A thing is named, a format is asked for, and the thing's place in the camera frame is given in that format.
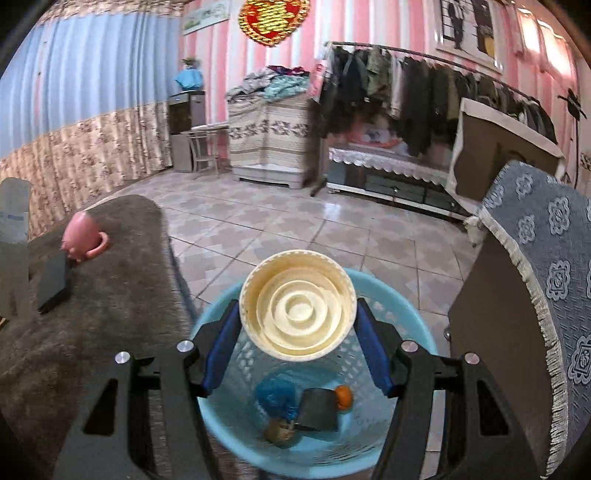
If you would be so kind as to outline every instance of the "blue plastic basket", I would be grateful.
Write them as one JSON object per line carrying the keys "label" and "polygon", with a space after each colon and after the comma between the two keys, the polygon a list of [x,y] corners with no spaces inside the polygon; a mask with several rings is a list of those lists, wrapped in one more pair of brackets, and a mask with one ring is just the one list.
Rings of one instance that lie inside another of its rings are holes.
{"label": "blue plastic basket", "polygon": [[[396,325],[404,339],[413,339],[437,355],[435,341],[418,311],[400,293],[376,278],[347,270],[358,297],[366,298],[374,316]],[[219,320],[242,283],[226,290],[197,321],[193,336],[205,323]],[[353,390],[353,409],[339,414],[338,432],[301,436],[289,449],[262,436],[268,417],[254,399],[254,389],[267,375],[287,376],[301,388]],[[228,450],[251,465],[276,475],[316,479],[350,475],[373,467],[386,438],[396,400],[389,400],[371,379],[352,329],[343,343],[318,360],[303,364],[282,362],[259,350],[242,331],[221,386],[199,406],[209,432]]]}

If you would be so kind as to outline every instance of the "metal stool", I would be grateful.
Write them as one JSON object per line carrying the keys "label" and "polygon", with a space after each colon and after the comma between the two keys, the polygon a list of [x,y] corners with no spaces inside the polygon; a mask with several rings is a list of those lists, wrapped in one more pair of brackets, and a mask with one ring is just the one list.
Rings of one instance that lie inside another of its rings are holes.
{"label": "metal stool", "polygon": [[[214,124],[214,125],[200,125],[199,127],[193,127],[191,131],[186,132],[187,139],[189,141],[189,146],[191,148],[191,153],[193,155],[193,159],[195,161],[194,164],[194,171],[202,171],[198,170],[197,166],[201,162],[207,162],[207,167],[209,166],[209,162],[213,160],[213,166],[216,170],[216,174],[219,177],[219,153],[217,151],[217,136],[219,133],[228,129],[228,124]],[[205,138],[208,142],[211,143],[212,146],[212,154],[211,155],[203,155],[201,149],[201,142],[199,139]]]}

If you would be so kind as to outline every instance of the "black phone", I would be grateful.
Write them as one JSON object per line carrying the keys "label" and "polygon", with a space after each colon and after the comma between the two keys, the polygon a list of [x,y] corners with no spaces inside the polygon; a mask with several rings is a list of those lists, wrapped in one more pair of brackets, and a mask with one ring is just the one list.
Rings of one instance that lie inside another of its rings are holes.
{"label": "black phone", "polygon": [[50,257],[37,287],[37,310],[47,313],[70,296],[70,261],[60,250]]}

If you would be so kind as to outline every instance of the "clothing rail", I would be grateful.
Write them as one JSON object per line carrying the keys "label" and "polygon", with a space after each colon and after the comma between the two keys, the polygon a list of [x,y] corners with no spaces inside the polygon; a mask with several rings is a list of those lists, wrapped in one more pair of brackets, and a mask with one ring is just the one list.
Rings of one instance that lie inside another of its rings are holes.
{"label": "clothing rail", "polygon": [[421,53],[419,51],[414,51],[414,50],[406,50],[405,48],[398,48],[398,47],[387,47],[386,45],[377,45],[377,44],[373,44],[373,43],[357,43],[357,42],[350,42],[350,41],[328,41],[328,42],[324,42],[324,46],[327,47],[328,45],[336,45],[336,46],[347,46],[347,47],[378,47],[381,48],[383,50],[390,50],[390,51],[399,51],[401,53],[406,53],[407,55],[416,55],[419,57],[424,57],[426,59],[431,59],[431,60],[435,60],[435,61],[439,61],[441,63],[447,63],[448,65],[454,65],[454,67],[458,67],[461,68],[463,70],[467,70],[469,72],[472,73],[476,73],[478,75],[481,75],[483,77],[487,77],[490,78],[493,82],[495,83],[499,83],[500,85],[502,85],[503,87],[507,87],[509,90],[512,90],[513,92],[521,95],[524,98],[527,98],[528,100],[533,100],[535,102],[538,102],[538,99],[535,97],[532,97],[530,95],[526,95],[524,94],[522,91],[512,87],[511,85],[506,84],[505,82],[502,82],[501,80],[491,76],[491,75],[487,75],[486,73],[482,73],[479,72],[478,70],[475,69],[471,69],[470,67],[465,67],[464,65],[462,65],[461,63],[456,63],[455,61],[451,61],[451,60],[446,60],[440,57],[436,57],[435,55],[429,55],[428,53]]}

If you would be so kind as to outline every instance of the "pink mug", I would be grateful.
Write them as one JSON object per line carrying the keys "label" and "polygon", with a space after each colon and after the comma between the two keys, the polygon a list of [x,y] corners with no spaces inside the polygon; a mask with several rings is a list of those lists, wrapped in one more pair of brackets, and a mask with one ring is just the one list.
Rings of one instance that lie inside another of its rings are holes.
{"label": "pink mug", "polygon": [[99,231],[95,220],[86,212],[74,214],[61,239],[61,249],[68,252],[68,257],[78,263],[91,260],[104,252],[109,237]]}

